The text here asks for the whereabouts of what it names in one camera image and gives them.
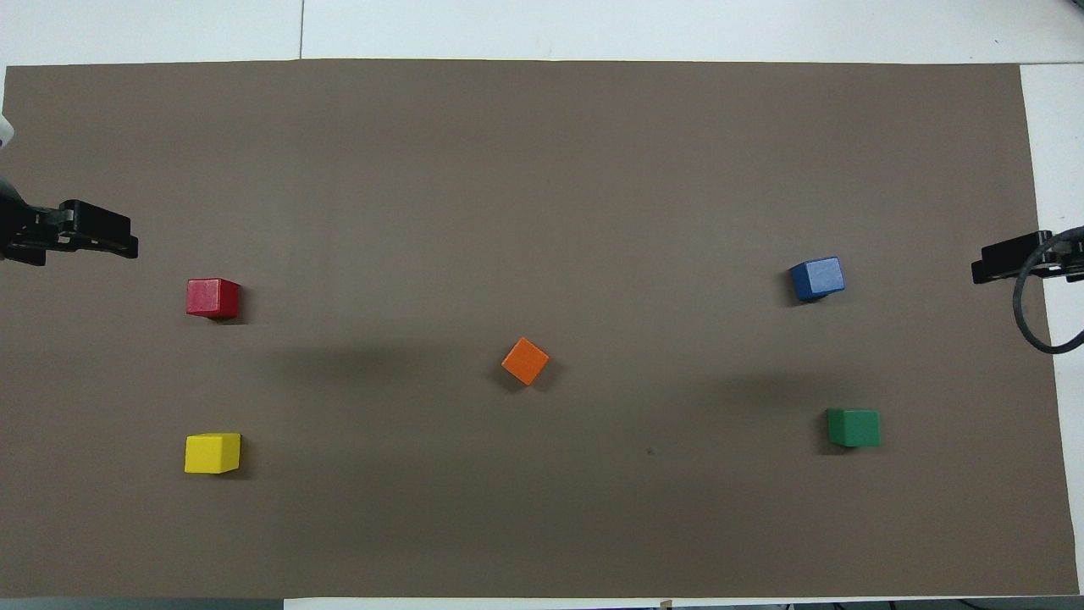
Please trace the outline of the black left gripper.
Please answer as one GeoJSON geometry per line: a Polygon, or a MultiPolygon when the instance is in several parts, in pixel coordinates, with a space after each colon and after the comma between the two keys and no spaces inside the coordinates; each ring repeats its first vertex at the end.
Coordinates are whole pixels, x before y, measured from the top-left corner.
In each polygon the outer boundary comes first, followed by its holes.
{"type": "Polygon", "coordinates": [[[63,202],[61,209],[31,206],[15,186],[1,179],[3,260],[44,267],[47,251],[92,251],[136,259],[139,239],[132,236],[131,220],[127,216],[81,200],[63,202]],[[59,225],[64,232],[81,238],[59,241],[59,225]]]}

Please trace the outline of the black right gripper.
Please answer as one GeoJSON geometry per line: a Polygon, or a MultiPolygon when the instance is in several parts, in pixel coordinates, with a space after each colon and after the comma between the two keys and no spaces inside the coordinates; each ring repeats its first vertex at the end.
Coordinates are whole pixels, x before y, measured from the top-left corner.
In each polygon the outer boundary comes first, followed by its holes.
{"type": "Polygon", "coordinates": [[[1043,280],[1064,278],[1069,283],[1083,281],[1083,228],[1071,228],[1054,236],[1049,230],[1037,230],[981,248],[982,262],[971,263],[975,285],[1017,278],[1021,268],[1001,267],[1025,265],[1025,260],[1049,238],[1048,250],[1054,254],[1056,263],[1050,268],[1032,267],[1027,274],[1043,280]]]}

